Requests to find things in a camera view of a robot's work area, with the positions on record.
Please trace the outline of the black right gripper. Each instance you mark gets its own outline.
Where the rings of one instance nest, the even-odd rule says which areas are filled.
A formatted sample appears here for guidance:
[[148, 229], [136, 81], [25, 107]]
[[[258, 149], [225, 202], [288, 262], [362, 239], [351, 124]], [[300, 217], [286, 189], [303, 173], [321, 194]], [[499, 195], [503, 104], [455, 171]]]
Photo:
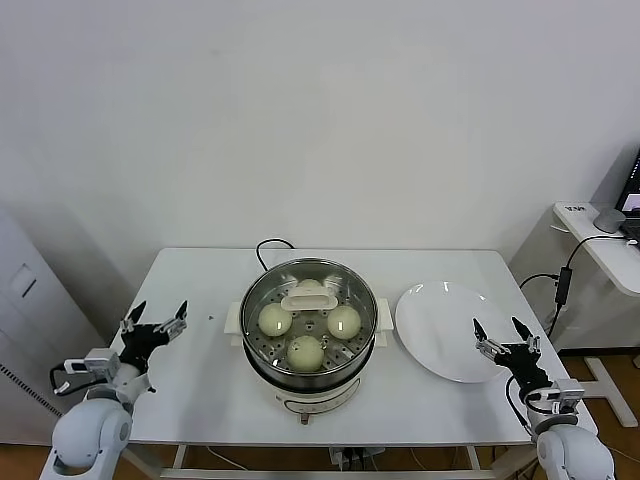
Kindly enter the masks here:
[[540, 353], [540, 337], [534, 335], [530, 329], [515, 316], [512, 323], [526, 343], [501, 345], [490, 339], [482, 325], [473, 318], [476, 349], [485, 357], [494, 357], [496, 365], [507, 368], [515, 378], [521, 390], [537, 390], [552, 385], [545, 370], [538, 366]]

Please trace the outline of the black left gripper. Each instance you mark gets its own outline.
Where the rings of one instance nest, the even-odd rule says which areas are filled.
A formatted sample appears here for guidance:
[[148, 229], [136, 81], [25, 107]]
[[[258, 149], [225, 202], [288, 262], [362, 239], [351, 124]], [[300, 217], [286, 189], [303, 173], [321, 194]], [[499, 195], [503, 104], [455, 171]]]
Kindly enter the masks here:
[[135, 368], [147, 368], [153, 351], [178, 337], [187, 327], [188, 301], [184, 300], [173, 318], [155, 326], [152, 324], [137, 325], [145, 308], [142, 301], [121, 320], [120, 331], [124, 348], [119, 354], [122, 364]]

